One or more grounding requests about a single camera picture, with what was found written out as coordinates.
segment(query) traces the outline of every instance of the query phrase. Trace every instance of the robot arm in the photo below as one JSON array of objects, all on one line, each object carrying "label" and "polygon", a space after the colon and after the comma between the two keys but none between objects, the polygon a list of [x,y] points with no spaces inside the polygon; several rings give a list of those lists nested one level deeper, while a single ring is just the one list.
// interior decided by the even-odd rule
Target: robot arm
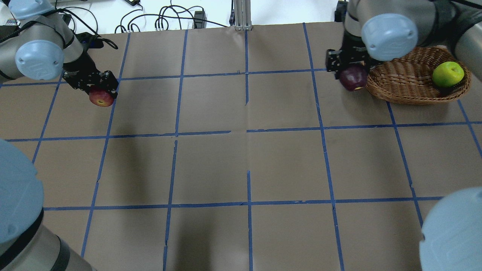
[{"label": "robot arm", "polygon": [[338,78],[352,63],[364,61],[369,68],[402,57],[415,46],[447,45],[482,79],[482,10],[475,1],[351,0],[342,47],[327,51],[327,70]]},{"label": "robot arm", "polygon": [[11,0],[9,8],[22,27],[0,41],[0,83],[27,76],[52,80],[63,78],[74,89],[89,94],[93,86],[117,97],[117,79],[111,71],[100,72],[83,45],[47,0]]}]

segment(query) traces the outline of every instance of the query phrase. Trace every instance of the red apple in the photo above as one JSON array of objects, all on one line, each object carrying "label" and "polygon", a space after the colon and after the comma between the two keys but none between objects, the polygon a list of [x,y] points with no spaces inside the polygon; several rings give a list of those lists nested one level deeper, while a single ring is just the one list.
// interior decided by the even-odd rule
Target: red apple
[{"label": "red apple", "polygon": [[351,65],[340,72],[340,83],[348,91],[355,91],[366,85],[367,72],[362,65]]},{"label": "red apple", "polygon": [[97,86],[91,86],[89,100],[100,107],[109,107],[114,103],[114,98],[112,98],[109,92]]}]

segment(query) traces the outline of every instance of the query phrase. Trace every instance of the wicker basket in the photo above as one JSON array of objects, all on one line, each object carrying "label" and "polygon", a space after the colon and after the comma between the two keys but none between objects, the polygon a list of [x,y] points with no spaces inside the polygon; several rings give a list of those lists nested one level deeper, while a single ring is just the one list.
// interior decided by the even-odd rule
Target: wicker basket
[{"label": "wicker basket", "polygon": [[[465,77],[449,95],[443,96],[432,81],[433,70],[446,61],[464,69]],[[402,58],[385,62],[370,71],[367,90],[375,97],[397,104],[427,105],[459,99],[470,88],[471,73],[442,47],[416,47]]]}]

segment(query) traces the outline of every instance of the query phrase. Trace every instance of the blue tape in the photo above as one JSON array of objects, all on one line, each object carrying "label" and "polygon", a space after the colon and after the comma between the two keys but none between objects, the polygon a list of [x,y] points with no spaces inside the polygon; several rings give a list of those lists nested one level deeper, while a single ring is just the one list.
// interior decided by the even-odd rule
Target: blue tape
[{"label": "blue tape", "polygon": [[439,201],[443,199],[443,197],[417,197],[418,201]]},{"label": "blue tape", "polygon": [[44,211],[78,211],[90,210],[89,206],[44,207]]},{"label": "blue tape", "polygon": [[246,130],[247,133],[263,133],[263,132],[289,132],[289,131],[313,131],[320,130],[319,127],[303,127],[303,128],[279,128],[279,129],[256,129]]},{"label": "blue tape", "polygon": [[420,212],[420,207],[418,206],[417,194],[415,193],[415,189],[413,188],[412,176],[410,175],[410,170],[408,169],[407,158],[405,157],[405,151],[403,150],[402,140],[400,139],[397,123],[395,122],[395,116],[393,115],[393,111],[389,102],[387,102],[387,108],[390,113],[390,118],[392,120],[393,130],[395,130],[395,136],[397,137],[398,148],[400,149],[400,155],[402,156],[403,166],[405,167],[405,173],[407,174],[408,184],[410,185],[410,190],[412,191],[412,197],[415,204],[415,210],[418,216],[418,222],[420,223],[420,227],[422,227],[423,218]]},{"label": "blue tape", "polygon": [[82,242],[81,257],[85,255],[85,248],[87,247],[87,239],[89,238],[90,225],[92,223],[92,215],[94,214],[95,200],[97,198],[97,191],[99,189],[99,182],[95,183],[94,196],[92,197],[92,203],[89,208],[89,218],[87,219],[87,226],[85,227],[84,241]]},{"label": "blue tape", "polygon": [[209,131],[209,132],[184,132],[178,133],[179,136],[200,136],[200,135],[218,135],[218,134],[229,134],[231,131]]},{"label": "blue tape", "polygon": [[477,147],[477,150],[479,151],[480,157],[482,157],[482,149],[479,144],[479,140],[477,139],[477,136],[475,135],[474,129],[472,128],[472,124],[470,124],[469,117],[467,116],[467,113],[465,112],[464,106],[462,105],[462,102],[460,100],[457,100],[458,106],[460,107],[460,111],[462,111],[462,114],[464,115],[465,121],[467,126],[469,127],[470,133],[472,134],[472,138],[474,139],[475,146]]},{"label": "blue tape", "polygon": [[62,76],[60,77],[60,82],[34,82],[34,83],[12,83],[4,84],[4,87],[15,87],[15,86],[36,86],[36,85],[56,85],[56,84],[67,84],[67,82],[62,81]]},{"label": "blue tape", "polygon": [[311,69],[288,69],[288,70],[267,70],[267,71],[251,71],[249,74],[270,74],[270,73],[291,73],[291,72],[310,72]]},{"label": "blue tape", "polygon": [[253,216],[251,210],[251,171],[247,172],[249,270],[253,271]]},{"label": "blue tape", "polygon": [[392,124],[375,124],[375,125],[347,125],[347,126],[326,126],[324,130],[337,130],[337,129],[365,129],[365,128],[386,128],[393,127]]},{"label": "blue tape", "polygon": [[332,204],[332,213],[333,213],[333,224],[335,227],[335,236],[336,236],[336,246],[338,248],[338,257],[340,261],[340,269],[341,271],[345,271],[345,264],[343,262],[343,253],[341,249],[341,241],[340,241],[340,232],[338,229],[338,217],[336,215],[336,201],[335,201],[335,194],[333,192],[333,184],[332,184],[332,179],[331,179],[331,171],[330,171],[330,163],[328,160],[328,151],[326,149],[326,140],[325,140],[325,132],[324,132],[324,126],[323,126],[323,120],[321,118],[321,113],[320,113],[320,103],[318,100],[318,89],[316,86],[316,78],[315,78],[315,70],[313,67],[313,57],[311,54],[311,47],[309,45],[309,38],[308,38],[308,32],[306,30],[306,24],[303,23],[303,31],[305,33],[305,39],[306,39],[306,45],[308,48],[308,56],[309,56],[309,66],[311,68],[311,78],[313,80],[313,90],[314,90],[314,95],[315,95],[315,102],[316,102],[316,111],[318,114],[318,121],[320,122],[320,127],[321,127],[321,142],[323,145],[323,154],[325,158],[325,166],[326,166],[326,175],[328,177],[328,187],[330,189],[330,200]]},{"label": "blue tape", "polygon": [[139,135],[110,135],[109,138],[133,138],[133,137],[157,137],[157,136],[175,136],[175,133],[167,133],[167,134],[139,134]]},{"label": "blue tape", "polygon": [[249,80],[248,80],[248,75],[249,75],[249,59],[248,59],[248,31],[244,31],[244,58],[245,58],[245,67],[244,67],[244,73],[245,73],[245,84],[246,84],[246,105],[249,102]]},{"label": "blue tape", "polygon": [[120,81],[135,81],[135,80],[155,80],[155,79],[170,79],[170,78],[180,78],[179,75],[167,75],[167,76],[151,76],[151,77],[131,77],[122,78]]},{"label": "blue tape", "polygon": [[295,205],[295,204],[329,204],[331,200],[309,200],[309,201],[259,201],[251,205]]},{"label": "blue tape", "polygon": [[179,94],[177,96],[177,111],[176,111],[176,137],[179,133],[179,116],[181,114],[181,97],[182,97],[182,83],[184,80],[184,63],[186,61],[186,45],[187,45],[187,30],[184,32],[184,47],[182,50],[182,62],[181,62],[181,76],[179,77]]},{"label": "blue tape", "polygon": [[397,124],[398,127],[424,127],[424,126],[450,126],[465,125],[465,122],[435,122],[435,123],[413,123],[413,124]]},{"label": "blue tape", "polygon": [[[122,78],[122,74],[124,72],[124,64],[125,64],[125,59],[126,59],[126,56],[127,56],[127,50],[129,49],[130,39],[131,39],[131,34],[129,33],[129,34],[127,34],[127,41],[126,41],[125,49],[124,49],[124,56],[122,58],[122,64],[120,66],[121,71],[119,73],[119,79]],[[91,203],[91,208],[90,208],[90,211],[89,211],[89,218],[87,220],[87,226],[85,228],[85,235],[84,235],[84,242],[82,244],[82,251],[81,251],[81,254],[80,254],[82,257],[84,257],[85,248],[87,246],[87,239],[89,238],[90,225],[91,225],[91,222],[92,222],[92,215],[94,214],[95,200],[97,199],[97,191],[99,189],[99,180],[100,180],[100,176],[102,175],[102,168],[104,167],[104,159],[106,157],[107,145],[109,143],[109,135],[110,135],[110,129],[112,127],[112,120],[113,120],[113,117],[114,117],[114,109],[115,109],[115,106],[116,106],[116,101],[117,100],[114,100],[114,103],[112,104],[112,109],[110,110],[109,124],[107,126],[107,133],[106,133],[106,141],[104,143],[104,149],[102,151],[102,158],[100,160],[99,171],[97,173],[97,181],[95,182],[94,195],[92,196],[92,203]]]},{"label": "blue tape", "polygon": [[38,155],[39,149],[40,149],[40,144],[42,143],[42,138],[43,138],[43,135],[45,134],[45,129],[47,129],[47,123],[49,122],[50,114],[52,113],[52,108],[54,107],[55,98],[57,97],[57,93],[59,91],[61,80],[62,80],[62,75],[59,77],[59,80],[56,83],[57,87],[55,88],[54,96],[52,97],[52,101],[50,103],[50,107],[49,107],[49,111],[47,113],[47,117],[45,118],[45,122],[43,123],[42,133],[40,134],[39,142],[37,143],[37,147],[35,148],[35,152],[34,152],[33,158],[32,158],[32,163],[35,163],[35,160],[37,159],[37,155]]},{"label": "blue tape", "polygon": [[386,202],[409,202],[413,198],[381,198],[381,199],[345,199],[336,200],[336,203],[386,203]]}]

